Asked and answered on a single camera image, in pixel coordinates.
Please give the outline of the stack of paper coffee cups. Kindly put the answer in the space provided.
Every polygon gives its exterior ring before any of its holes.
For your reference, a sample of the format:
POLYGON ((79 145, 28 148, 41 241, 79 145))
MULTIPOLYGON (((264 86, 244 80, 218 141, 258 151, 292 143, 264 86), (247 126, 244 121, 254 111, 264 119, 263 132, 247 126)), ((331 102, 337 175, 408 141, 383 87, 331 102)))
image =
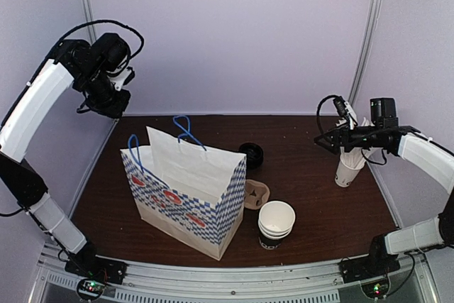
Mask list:
POLYGON ((258 215, 259 243, 265 250, 278 248, 292 232, 296 214, 292 206, 271 201, 262 206, 258 215))

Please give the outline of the blue checkered paper bag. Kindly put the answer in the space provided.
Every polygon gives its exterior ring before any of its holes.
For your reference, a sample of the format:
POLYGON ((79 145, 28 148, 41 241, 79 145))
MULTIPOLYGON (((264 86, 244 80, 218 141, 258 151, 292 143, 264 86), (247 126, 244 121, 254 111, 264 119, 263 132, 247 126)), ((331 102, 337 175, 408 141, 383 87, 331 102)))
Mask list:
POLYGON ((220 260, 243 220, 247 158, 204 145, 188 116, 178 136, 147 127, 148 144, 128 138, 121 159, 142 220, 220 260))

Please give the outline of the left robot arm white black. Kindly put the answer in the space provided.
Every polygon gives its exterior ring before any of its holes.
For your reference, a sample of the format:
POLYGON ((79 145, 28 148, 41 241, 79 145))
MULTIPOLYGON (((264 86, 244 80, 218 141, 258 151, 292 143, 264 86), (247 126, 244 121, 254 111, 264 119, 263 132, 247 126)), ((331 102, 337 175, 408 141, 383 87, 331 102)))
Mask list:
POLYGON ((61 40, 1 124, 1 180, 46 233, 70 255, 86 277, 96 277, 102 263, 93 245, 51 198, 42 177, 26 162, 28 146, 55 102, 69 88, 83 94, 83 105, 119 119, 131 94, 123 87, 134 77, 127 42, 105 33, 95 43, 61 40))

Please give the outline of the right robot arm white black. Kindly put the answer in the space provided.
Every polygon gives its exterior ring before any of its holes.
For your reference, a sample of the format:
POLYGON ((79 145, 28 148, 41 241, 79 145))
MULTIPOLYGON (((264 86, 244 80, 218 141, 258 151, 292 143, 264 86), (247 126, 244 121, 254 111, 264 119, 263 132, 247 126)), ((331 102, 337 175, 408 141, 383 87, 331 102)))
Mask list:
POLYGON ((352 106, 343 97, 331 94, 322 101, 328 100, 333 102, 340 121, 330 130, 320 128, 314 142, 339 155, 335 177, 338 186, 349 186, 364 164, 372 162, 370 155, 380 151, 383 165, 387 164, 387 155, 410 162, 450 195, 436 217, 374 238, 363 265, 368 275, 379 275, 400 253, 453 246, 453 152, 418 129, 399 125, 393 98, 371 99, 371 117, 363 124, 358 123, 352 106))

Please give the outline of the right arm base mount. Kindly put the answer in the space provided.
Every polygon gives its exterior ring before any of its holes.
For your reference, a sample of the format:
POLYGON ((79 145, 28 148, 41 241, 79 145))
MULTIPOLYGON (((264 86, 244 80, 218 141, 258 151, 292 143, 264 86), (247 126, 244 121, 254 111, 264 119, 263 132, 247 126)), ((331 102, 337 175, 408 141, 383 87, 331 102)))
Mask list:
POLYGON ((399 269, 400 264, 396 256, 377 260, 368 255, 361 258, 342 260, 339 263, 339 270, 344 283, 368 280, 399 269))

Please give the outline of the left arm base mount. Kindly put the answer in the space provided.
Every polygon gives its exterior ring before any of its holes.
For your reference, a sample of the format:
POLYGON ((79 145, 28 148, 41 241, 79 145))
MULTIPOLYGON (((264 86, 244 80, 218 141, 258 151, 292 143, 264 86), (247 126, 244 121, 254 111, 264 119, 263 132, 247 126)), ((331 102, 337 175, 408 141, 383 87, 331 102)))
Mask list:
POLYGON ((69 260, 65 265, 65 271, 87 277, 102 283, 121 285, 126 275, 127 264, 119 260, 95 257, 94 265, 76 265, 69 260))

